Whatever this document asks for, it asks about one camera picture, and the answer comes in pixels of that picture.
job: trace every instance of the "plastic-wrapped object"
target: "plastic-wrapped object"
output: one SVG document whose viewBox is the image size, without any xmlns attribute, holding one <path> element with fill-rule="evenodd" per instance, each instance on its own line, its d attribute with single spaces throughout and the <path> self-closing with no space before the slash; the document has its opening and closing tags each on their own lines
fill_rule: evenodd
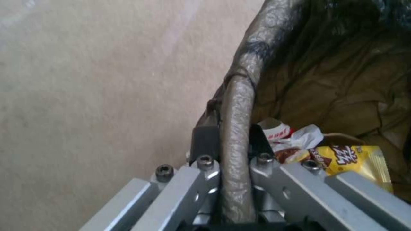
<svg viewBox="0 0 411 231">
<path fill-rule="evenodd" d="M 394 193 L 406 199 L 410 15 L 405 0 L 264 2 L 198 122 L 221 120 L 222 212 L 229 222 L 255 218 L 248 131 L 250 120 L 268 117 L 380 146 Z"/>
</svg>

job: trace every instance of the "snack wrapper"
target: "snack wrapper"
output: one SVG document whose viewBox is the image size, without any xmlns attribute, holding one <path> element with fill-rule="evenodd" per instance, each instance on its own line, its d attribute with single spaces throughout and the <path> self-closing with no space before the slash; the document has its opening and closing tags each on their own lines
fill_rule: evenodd
<svg viewBox="0 0 411 231">
<path fill-rule="evenodd" d="M 381 149 L 378 146 L 324 146 L 307 150 L 291 148 L 275 153 L 281 164 L 312 159 L 329 175 L 355 171 L 389 192 L 391 178 Z"/>
</svg>

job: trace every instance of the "hex socket screw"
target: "hex socket screw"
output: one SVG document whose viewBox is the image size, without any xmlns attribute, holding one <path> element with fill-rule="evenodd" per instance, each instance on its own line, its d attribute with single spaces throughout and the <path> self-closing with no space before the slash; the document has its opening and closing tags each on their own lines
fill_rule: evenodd
<svg viewBox="0 0 411 231">
<path fill-rule="evenodd" d="M 210 155 L 201 155 L 196 161 L 200 170 L 208 171 L 214 167 L 214 159 Z"/>
<path fill-rule="evenodd" d="M 169 164 L 162 164 L 155 170 L 155 176 L 159 182 L 169 182 L 174 176 L 174 169 Z"/>
<path fill-rule="evenodd" d="M 257 164 L 260 166 L 267 165 L 273 161 L 273 157 L 270 153 L 259 153 L 257 156 Z"/>
<path fill-rule="evenodd" d="M 317 175 L 321 170 L 320 165 L 317 162 L 315 162 L 314 160 L 311 160 L 311 159 L 306 159 L 306 160 L 302 161 L 301 165 L 306 170 L 310 171 L 314 175 Z"/>
</svg>

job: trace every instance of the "silver metal bar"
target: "silver metal bar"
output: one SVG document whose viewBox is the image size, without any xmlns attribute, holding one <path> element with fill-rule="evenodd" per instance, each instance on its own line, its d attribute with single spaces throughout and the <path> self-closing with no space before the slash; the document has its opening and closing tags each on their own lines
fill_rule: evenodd
<svg viewBox="0 0 411 231">
<path fill-rule="evenodd" d="M 132 231 L 174 231 L 181 224 L 192 224 L 208 190 L 203 172 L 182 166 Z"/>
<path fill-rule="evenodd" d="M 330 176 L 325 183 L 390 230 L 411 230 L 411 206 L 355 172 Z"/>
<path fill-rule="evenodd" d="M 203 205 L 201 206 L 197 217 L 194 219 L 193 224 L 207 224 L 211 219 L 211 214 L 214 210 L 214 206 L 217 202 L 217 197 L 219 194 L 219 185 L 220 185 L 220 166 L 216 160 L 212 160 L 210 168 L 204 169 L 201 165 L 198 165 L 198 160 L 194 161 L 191 165 L 195 169 L 203 169 L 205 179 L 208 186 L 208 195 L 205 199 Z"/>
<path fill-rule="evenodd" d="M 385 230 L 299 163 L 250 164 L 256 186 L 270 193 L 287 221 L 313 219 L 326 230 Z"/>
<path fill-rule="evenodd" d="M 80 231 L 128 230 L 158 195 L 156 185 L 132 179 Z"/>
</svg>

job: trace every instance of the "yellow snack package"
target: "yellow snack package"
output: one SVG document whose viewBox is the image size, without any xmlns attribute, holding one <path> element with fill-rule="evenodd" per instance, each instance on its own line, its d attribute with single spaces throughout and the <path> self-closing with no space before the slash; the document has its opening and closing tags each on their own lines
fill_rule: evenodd
<svg viewBox="0 0 411 231">
<path fill-rule="evenodd" d="M 393 192 L 390 174 L 378 146 L 325 146 L 295 150 L 291 155 L 275 155 L 280 159 L 280 163 L 315 160 L 330 175 L 355 171 L 387 191 Z"/>
</svg>

